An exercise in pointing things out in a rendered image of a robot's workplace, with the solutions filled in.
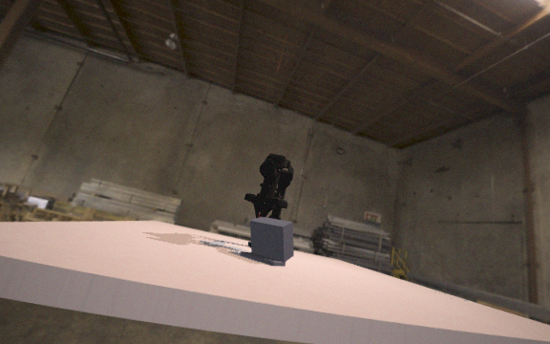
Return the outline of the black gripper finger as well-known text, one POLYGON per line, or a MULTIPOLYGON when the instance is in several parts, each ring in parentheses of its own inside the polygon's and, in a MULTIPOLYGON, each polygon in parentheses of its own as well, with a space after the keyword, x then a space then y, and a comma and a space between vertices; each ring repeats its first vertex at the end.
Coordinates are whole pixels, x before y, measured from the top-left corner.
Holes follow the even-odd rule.
POLYGON ((269 213, 270 210, 276 209, 276 207, 271 206, 269 204, 261 204, 261 212, 260 217, 266 217, 266 215, 269 213))
POLYGON ((256 218, 259 218, 259 212, 261 212, 261 204, 256 202, 252 202, 252 203, 254 204, 256 218))

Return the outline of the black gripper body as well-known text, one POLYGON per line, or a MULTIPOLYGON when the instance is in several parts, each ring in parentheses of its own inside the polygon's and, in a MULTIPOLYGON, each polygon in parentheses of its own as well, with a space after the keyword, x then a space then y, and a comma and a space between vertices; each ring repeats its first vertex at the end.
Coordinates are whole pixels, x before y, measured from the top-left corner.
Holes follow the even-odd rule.
POLYGON ((280 208, 287 208, 287 201, 281 198, 274 197, 275 191, 278 191, 277 184, 270 182, 263 182, 260 184, 262 187, 261 192, 256 195, 246 194, 244 199, 249 202, 256 202, 259 204, 269 204, 274 206, 277 204, 280 208))

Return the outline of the grey sloped panel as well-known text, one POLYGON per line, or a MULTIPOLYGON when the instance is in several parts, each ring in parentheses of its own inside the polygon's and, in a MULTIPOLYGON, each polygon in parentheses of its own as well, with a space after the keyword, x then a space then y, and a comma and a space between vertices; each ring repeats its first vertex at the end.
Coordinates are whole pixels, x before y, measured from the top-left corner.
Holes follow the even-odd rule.
POLYGON ((250 221, 251 252, 240 256, 271 266, 285 266, 294 256, 293 222, 259 217, 250 221))

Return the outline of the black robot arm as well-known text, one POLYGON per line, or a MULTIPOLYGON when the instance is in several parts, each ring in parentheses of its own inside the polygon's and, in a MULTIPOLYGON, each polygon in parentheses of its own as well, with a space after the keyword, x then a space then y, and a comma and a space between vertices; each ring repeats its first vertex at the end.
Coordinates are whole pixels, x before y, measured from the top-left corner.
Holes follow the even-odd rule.
MULTIPOLYGON (((285 156, 271 153, 260 166, 260 173, 264 177, 264 182, 277 184, 278 191, 275 192, 274 197, 281 199, 285 198, 286 188, 293 179, 293 171, 290 161, 285 156), (284 168, 287 168, 288 171, 283 170, 284 168)), ((272 214, 268 218, 281 220, 282 209, 277 204, 275 207, 276 209, 272 209, 272 214)))

